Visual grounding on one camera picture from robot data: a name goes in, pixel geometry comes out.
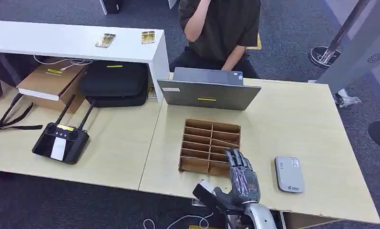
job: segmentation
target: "white cable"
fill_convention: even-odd
[[[57,62],[53,62],[53,63],[44,63],[44,62],[41,62],[37,59],[37,57],[35,55],[34,56],[34,59],[38,62],[38,63],[41,63],[41,64],[45,64],[45,65],[51,65],[51,64],[57,64],[57,63],[61,63],[63,61],[70,61],[72,64],[67,66],[67,67],[64,67],[64,68],[61,68],[60,70],[61,71],[65,71],[66,69],[74,66],[74,65],[88,65],[88,64],[91,64],[93,63],[93,60],[88,60],[88,59],[74,59],[74,58],[67,58],[67,59],[63,59],[63,60],[60,60],[60,61],[57,61]]]
[[[187,218],[187,217],[200,218],[201,220],[200,220],[200,222],[199,222],[199,224],[198,224],[198,225],[200,226],[200,229],[208,229],[208,227],[209,227],[209,222],[208,222],[208,220],[206,220],[206,218],[211,217],[213,214],[214,214],[214,213],[211,213],[210,215],[207,215],[207,216],[205,216],[205,217],[202,217],[202,216],[193,216],[193,215],[186,215],[186,216],[183,216],[183,217],[179,218],[179,219],[176,220],[174,223],[170,224],[170,226],[168,226],[167,229],[170,229],[175,223],[177,223],[178,221],[180,221],[180,220],[182,220],[182,219],[184,219],[184,218]],[[144,225],[144,229],[148,229],[148,228],[145,226],[145,222],[146,222],[146,221],[150,221],[150,222],[152,223],[152,225],[153,225],[153,229],[155,229],[154,222],[153,222],[153,220],[151,220],[151,219],[145,219],[145,220],[144,220],[144,223],[143,223],[143,225]],[[206,222],[206,227],[205,227],[205,228],[203,228],[203,227],[201,226],[201,223],[202,223],[203,221]]]

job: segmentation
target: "robotic hand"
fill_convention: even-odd
[[[256,173],[253,172],[250,161],[237,149],[225,150],[230,165],[230,182],[232,190],[229,193],[233,205],[239,206],[246,202],[260,201],[260,188]]]
[[[214,188],[207,181],[202,180],[195,187],[194,196],[216,213],[240,216],[241,224],[236,226],[228,217],[228,225],[231,229],[250,226],[255,229],[276,229],[270,210],[259,204],[260,188],[250,161],[237,149],[232,148],[226,150],[225,153],[230,165],[232,190],[226,194],[221,188]],[[248,220],[243,220],[245,215],[248,216]]]

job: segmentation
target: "gray panel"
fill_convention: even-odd
[[[197,83],[243,85],[243,73],[237,71],[177,67],[175,68],[173,80]]]
[[[353,40],[316,83],[328,84],[331,92],[335,94],[379,63],[380,1],[377,1]]]

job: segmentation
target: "box flap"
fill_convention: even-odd
[[[51,58],[46,62],[56,62],[60,58]],[[74,65],[65,71],[61,68],[70,66],[70,61],[57,64],[40,65],[35,71],[28,75],[19,85],[19,92],[35,97],[58,100],[59,96],[73,80],[78,76],[85,66]]]

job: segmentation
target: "black strap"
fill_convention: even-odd
[[[11,109],[21,99],[22,96],[23,96],[23,94],[18,93],[16,95],[16,97],[14,97],[13,101],[10,104],[10,107],[7,109],[7,111],[4,113],[3,117],[0,119],[0,130],[10,129],[10,128],[19,129],[19,130],[39,130],[39,129],[42,129],[42,125],[9,126],[9,125],[13,125],[15,123],[18,123],[19,121],[21,121],[22,119],[24,119],[27,116],[28,112],[30,112],[30,110],[32,109],[32,103],[24,111],[24,113],[22,115],[20,115],[19,117],[15,118],[13,121],[10,121],[8,123],[3,123],[4,119],[7,117],[7,115],[11,111]]]

